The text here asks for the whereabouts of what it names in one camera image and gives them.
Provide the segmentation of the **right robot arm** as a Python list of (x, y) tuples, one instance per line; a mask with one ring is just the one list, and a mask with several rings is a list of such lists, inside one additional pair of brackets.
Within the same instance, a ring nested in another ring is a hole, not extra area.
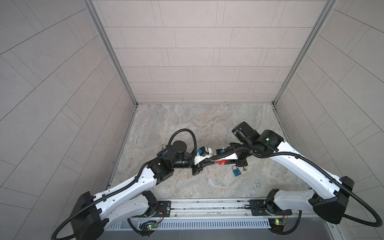
[[(236, 155), (238, 159), (246, 159), (250, 156), (258, 159), (270, 158), (310, 186), (310, 190), (304, 192), (272, 190), (265, 199), (271, 211), (279, 209), (314, 212), (321, 219), (332, 224), (339, 224), (343, 218), (346, 218), (369, 227), (379, 228), (383, 225), (379, 214), (353, 193), (354, 181), (351, 178), (347, 176), (340, 178), (329, 173), (301, 155), (283, 137), (271, 130), (265, 130), (259, 134), (246, 122), (242, 122), (232, 130), (232, 133), (241, 144), (210, 157), (210, 161), (221, 161), (231, 155)], [(347, 215), (345, 211), (350, 198), (368, 210), (375, 221), (369, 222)]]

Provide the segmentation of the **small blue padlock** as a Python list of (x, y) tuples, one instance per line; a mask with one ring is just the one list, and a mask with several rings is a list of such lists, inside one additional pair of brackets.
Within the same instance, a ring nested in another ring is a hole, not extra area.
[(233, 170), (233, 173), (234, 173), (235, 177), (238, 177), (238, 176), (240, 176), (242, 174), (241, 170), (236, 165), (232, 166), (232, 170)]

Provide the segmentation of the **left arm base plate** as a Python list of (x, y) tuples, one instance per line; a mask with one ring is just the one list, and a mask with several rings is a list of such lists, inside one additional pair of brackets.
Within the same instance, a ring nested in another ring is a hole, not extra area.
[(171, 201), (158, 201), (158, 205), (151, 213), (134, 216), (134, 218), (162, 218), (169, 217), (171, 212)]

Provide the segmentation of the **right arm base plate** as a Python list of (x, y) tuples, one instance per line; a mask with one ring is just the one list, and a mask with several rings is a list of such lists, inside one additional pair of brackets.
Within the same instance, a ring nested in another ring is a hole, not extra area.
[(265, 200), (249, 200), (249, 204), (245, 206), (245, 209), (250, 210), (252, 216), (291, 216), (291, 210), (280, 210), (279, 208), (267, 208)]

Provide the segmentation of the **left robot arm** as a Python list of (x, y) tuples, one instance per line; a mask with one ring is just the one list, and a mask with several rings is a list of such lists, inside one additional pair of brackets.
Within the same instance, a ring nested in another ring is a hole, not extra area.
[(59, 233), (70, 225), (73, 234), (66, 240), (96, 240), (111, 225), (135, 216), (151, 216), (158, 208), (158, 200), (151, 188), (169, 179), (175, 169), (190, 168), (198, 174), (205, 165), (214, 163), (212, 149), (197, 147), (195, 134), (189, 129), (176, 131), (157, 156), (145, 162), (134, 177), (103, 192), (82, 194), (71, 213), (53, 232)]

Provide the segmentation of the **red padlock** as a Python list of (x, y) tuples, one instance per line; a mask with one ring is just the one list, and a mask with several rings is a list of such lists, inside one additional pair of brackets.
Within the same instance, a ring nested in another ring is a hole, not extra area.
[(220, 161), (215, 161), (215, 164), (226, 165), (227, 162), (228, 162), (227, 160), (220, 160)]

